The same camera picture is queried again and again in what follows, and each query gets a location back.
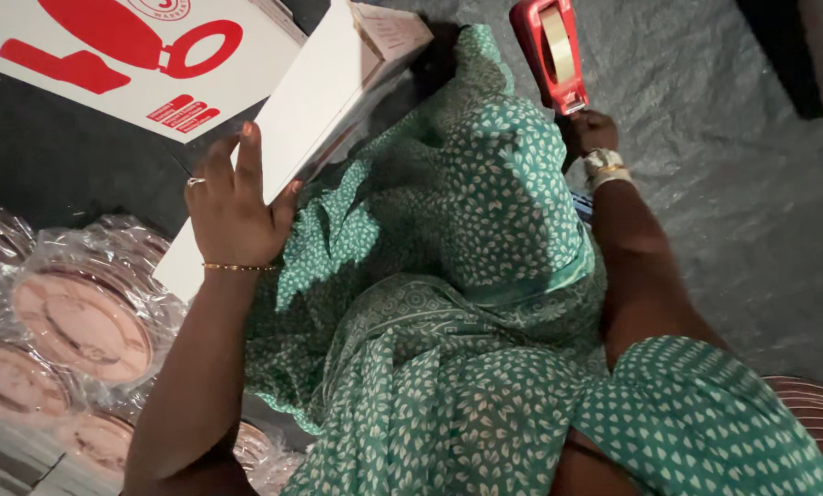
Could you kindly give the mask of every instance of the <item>packing tape roll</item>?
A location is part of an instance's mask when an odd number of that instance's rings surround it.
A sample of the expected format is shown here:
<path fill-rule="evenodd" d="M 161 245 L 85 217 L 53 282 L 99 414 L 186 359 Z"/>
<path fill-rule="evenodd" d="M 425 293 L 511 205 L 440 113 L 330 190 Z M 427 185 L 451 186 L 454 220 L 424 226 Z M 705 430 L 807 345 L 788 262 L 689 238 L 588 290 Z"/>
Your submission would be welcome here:
<path fill-rule="evenodd" d="M 572 78 L 575 74 L 574 54 L 571 52 L 571 42 L 565 31 L 565 23 L 561 20 L 561 13 L 555 7 L 545 9 L 540 12 L 540 22 L 552 54 L 555 82 Z"/>

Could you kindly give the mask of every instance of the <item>woman's left hand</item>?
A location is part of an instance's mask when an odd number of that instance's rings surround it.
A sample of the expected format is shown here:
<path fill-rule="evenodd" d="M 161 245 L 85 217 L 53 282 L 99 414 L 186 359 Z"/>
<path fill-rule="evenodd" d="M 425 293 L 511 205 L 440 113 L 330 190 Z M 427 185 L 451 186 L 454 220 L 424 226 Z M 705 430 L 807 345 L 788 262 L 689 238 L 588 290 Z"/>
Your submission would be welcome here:
<path fill-rule="evenodd" d="M 231 152 L 240 143 L 237 169 Z M 253 123 L 209 149 L 185 187 L 197 247 L 207 263 L 265 266 L 283 249 L 295 218 L 300 181 L 292 181 L 270 205 L 262 198 L 262 134 Z"/>

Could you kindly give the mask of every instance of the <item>red printed graphic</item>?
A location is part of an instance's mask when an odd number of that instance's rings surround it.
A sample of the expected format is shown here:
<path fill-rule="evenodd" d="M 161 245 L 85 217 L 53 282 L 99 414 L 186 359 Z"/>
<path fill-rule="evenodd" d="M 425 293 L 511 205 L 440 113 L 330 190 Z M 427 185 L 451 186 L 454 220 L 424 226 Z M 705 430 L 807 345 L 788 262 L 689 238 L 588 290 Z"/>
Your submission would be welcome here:
<path fill-rule="evenodd" d="M 171 116 L 175 113 L 176 110 L 188 105 L 194 101 L 194 97 L 191 95 L 179 95 L 173 101 L 170 101 L 166 105 L 161 108 L 158 108 L 151 114 L 145 116 L 146 118 L 152 119 L 155 122 L 160 122 L 163 119 Z"/>
<path fill-rule="evenodd" d="M 49 78 L 81 86 L 97 95 L 130 83 L 129 77 L 109 68 L 98 55 L 89 51 L 59 58 L 11 38 L 1 45 L 0 57 Z"/>
<path fill-rule="evenodd" d="M 219 112 L 218 108 L 210 108 L 206 112 L 199 114 L 196 118 L 185 121 L 185 124 L 177 127 L 176 129 L 179 132 L 188 133 L 192 130 L 197 129 L 198 127 L 206 123 L 209 119 L 215 118 L 219 114 L 221 114 L 221 112 Z"/>
<path fill-rule="evenodd" d="M 172 45 L 166 45 L 151 27 L 145 24 L 140 17 L 133 14 L 129 7 L 118 3 L 118 0 L 38 1 L 60 26 L 97 51 L 141 69 L 161 71 L 175 79 L 195 78 L 216 69 L 237 51 L 243 39 L 243 28 L 239 24 L 222 19 L 210 21 L 193 28 L 180 36 L 179 39 L 176 39 Z M 145 5 L 154 5 L 155 1 L 158 1 L 157 5 L 163 6 L 163 8 L 180 2 L 180 0 L 144 0 L 144 3 Z M 213 34 L 222 34 L 224 36 L 219 50 L 203 62 L 191 66 L 186 65 L 188 51 L 191 51 L 198 41 Z M 79 85 L 100 95 L 130 82 L 130 78 L 109 69 L 101 58 L 90 52 L 80 51 L 65 57 L 75 57 L 72 61 L 67 62 L 71 64 L 69 70 L 47 58 L 46 56 L 50 55 L 46 52 L 31 47 L 31 45 L 26 45 L 26 47 L 33 49 L 34 55 L 32 55 L 32 50 L 22 49 L 23 54 L 19 59 L 27 61 L 28 65 L 1 55 L 1 52 L 0 55 L 12 62 L 23 64 L 33 71 Z M 170 55 L 166 67 L 160 65 L 161 52 Z M 79 78 L 77 73 L 83 71 L 88 71 L 90 74 Z M 127 82 L 116 85 L 118 82 L 116 75 L 126 78 Z"/>
<path fill-rule="evenodd" d="M 218 108 L 207 107 L 206 103 L 194 101 L 190 95 L 180 95 L 146 117 L 187 133 L 221 114 Z"/>
<path fill-rule="evenodd" d="M 208 106 L 206 103 L 203 103 L 202 101 L 195 101 L 191 105 L 188 105 L 187 107 L 173 114 L 172 117 L 163 121 L 162 124 L 166 127 L 176 127 L 185 119 L 193 118 L 197 114 L 203 112 L 204 110 L 206 110 L 207 107 Z"/>
<path fill-rule="evenodd" d="M 128 0 L 130 5 L 148 17 L 179 20 L 191 12 L 191 0 Z"/>

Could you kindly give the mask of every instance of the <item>grey floor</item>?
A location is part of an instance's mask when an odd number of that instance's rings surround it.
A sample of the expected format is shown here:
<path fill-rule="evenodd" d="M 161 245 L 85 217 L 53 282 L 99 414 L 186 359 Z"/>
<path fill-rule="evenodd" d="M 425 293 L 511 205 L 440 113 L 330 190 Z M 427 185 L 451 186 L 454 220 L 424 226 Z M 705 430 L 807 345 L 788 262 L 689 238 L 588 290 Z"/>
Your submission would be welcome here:
<path fill-rule="evenodd" d="M 285 3 L 303 28 L 325 4 Z M 538 101 L 515 0 L 370 3 L 491 26 L 516 92 Z M 592 107 L 616 119 L 696 307 L 759 372 L 823 381 L 823 119 L 796 117 L 733 0 L 574 6 Z"/>
<path fill-rule="evenodd" d="M 285 3 L 309 33 L 329 0 Z M 538 98 L 513 0 L 372 3 L 490 25 L 517 92 Z M 696 306 L 759 372 L 823 381 L 823 120 L 795 116 L 733 0 L 575 8 L 592 106 L 616 118 Z M 184 147 L 0 74 L 0 204 L 35 228 L 121 211 L 175 234 L 188 171 L 260 105 Z"/>

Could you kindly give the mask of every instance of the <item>white cardboard box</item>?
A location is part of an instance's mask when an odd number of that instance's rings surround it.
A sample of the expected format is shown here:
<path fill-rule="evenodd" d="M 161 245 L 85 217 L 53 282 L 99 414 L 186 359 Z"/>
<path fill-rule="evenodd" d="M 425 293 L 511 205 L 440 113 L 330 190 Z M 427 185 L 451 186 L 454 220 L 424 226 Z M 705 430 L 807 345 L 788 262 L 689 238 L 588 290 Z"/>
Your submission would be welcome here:
<path fill-rule="evenodd" d="M 271 6 L 0 0 L 0 73 L 186 143 L 269 96 L 295 60 L 304 39 Z"/>
<path fill-rule="evenodd" d="M 356 124 L 432 39 L 415 13 L 335 0 L 255 119 L 265 203 L 346 147 Z M 187 301 L 203 282 L 201 263 L 188 220 L 154 276 Z"/>

